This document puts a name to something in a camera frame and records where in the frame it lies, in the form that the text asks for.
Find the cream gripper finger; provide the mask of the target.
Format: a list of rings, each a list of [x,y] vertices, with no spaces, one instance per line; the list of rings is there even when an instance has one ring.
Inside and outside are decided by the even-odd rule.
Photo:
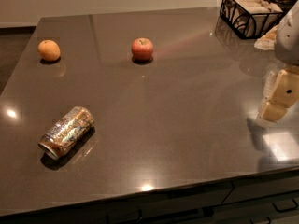
[[[259,118],[276,123],[299,100],[299,69],[286,68],[277,72],[277,79],[270,96],[263,97]]]
[[[274,85],[277,79],[277,72],[271,71],[265,81],[265,85],[263,88],[263,96],[265,98],[268,98],[272,92],[272,90],[274,89]]]

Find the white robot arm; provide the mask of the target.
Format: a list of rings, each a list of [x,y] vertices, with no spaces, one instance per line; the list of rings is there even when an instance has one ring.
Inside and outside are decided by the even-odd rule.
[[[299,1],[278,25],[274,52],[287,67],[271,72],[265,82],[258,119],[268,123],[281,120],[299,100]]]

